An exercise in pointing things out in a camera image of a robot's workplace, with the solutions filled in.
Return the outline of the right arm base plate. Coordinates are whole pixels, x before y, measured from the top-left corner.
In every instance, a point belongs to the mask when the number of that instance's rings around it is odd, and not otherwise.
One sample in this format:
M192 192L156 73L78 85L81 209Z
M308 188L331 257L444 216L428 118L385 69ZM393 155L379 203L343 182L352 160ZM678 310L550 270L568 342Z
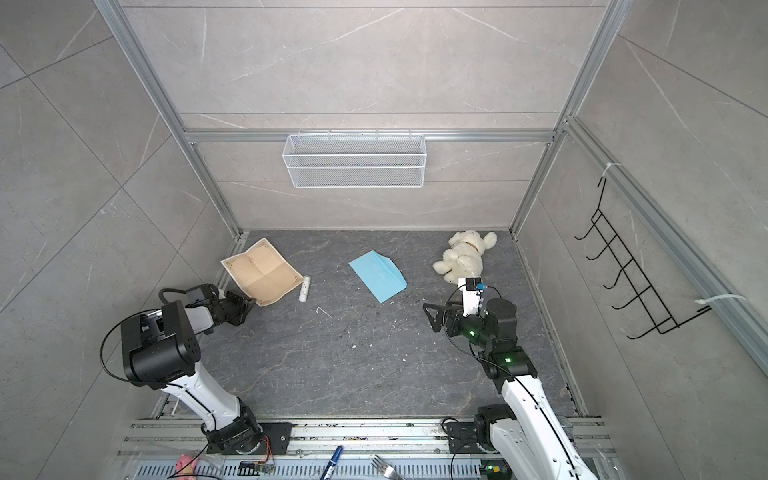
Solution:
M483 444L478 438L472 422L459 422L449 419L442 424L442 430L448 439L451 454L495 454L489 444Z

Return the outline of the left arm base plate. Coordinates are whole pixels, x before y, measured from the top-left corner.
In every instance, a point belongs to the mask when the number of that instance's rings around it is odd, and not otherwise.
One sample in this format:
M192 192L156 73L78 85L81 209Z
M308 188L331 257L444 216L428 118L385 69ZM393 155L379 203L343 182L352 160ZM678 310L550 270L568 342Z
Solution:
M233 422L230 425L205 433L209 443L209 453L224 455L257 455L266 454L267 447L273 454L287 453L293 424L289 422L261 423L258 429L243 422Z

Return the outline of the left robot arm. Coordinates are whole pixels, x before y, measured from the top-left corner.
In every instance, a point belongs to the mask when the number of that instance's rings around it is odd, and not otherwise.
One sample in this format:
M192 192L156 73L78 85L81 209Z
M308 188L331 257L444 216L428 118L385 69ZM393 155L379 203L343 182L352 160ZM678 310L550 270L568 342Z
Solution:
M200 334L217 326L239 326L254 301L214 284L189 289L162 288L162 306L134 313L112 329L120 331L123 375L111 372L99 348L102 370L137 387L176 397L201 418L201 430L215 453L248 455L266 444L267 435L252 410L227 392L202 363Z

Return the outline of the light blue envelope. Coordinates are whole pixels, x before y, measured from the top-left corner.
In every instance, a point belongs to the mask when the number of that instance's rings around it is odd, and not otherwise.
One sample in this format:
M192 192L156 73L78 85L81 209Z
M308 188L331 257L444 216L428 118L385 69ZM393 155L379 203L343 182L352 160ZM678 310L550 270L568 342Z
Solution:
M349 265L379 303L407 288L404 276L392 260L374 250L352 260Z

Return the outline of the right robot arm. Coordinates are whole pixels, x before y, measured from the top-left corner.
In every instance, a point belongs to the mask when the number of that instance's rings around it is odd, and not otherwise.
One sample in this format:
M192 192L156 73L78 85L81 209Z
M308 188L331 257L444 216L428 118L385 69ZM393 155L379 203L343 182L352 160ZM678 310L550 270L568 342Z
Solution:
M504 458L517 479L594 479L552 409L532 361L518 344L517 307L503 298L464 315L464 305L448 301L422 308L432 330L468 341L503 402L475 415L475 442Z

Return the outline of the beige letter paper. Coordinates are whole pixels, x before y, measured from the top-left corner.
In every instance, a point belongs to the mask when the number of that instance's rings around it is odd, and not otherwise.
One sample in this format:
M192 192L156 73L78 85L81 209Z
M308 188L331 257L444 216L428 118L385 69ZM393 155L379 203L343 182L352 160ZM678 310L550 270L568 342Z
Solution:
M237 286L259 307L276 303L304 280L304 276L266 238L220 263Z

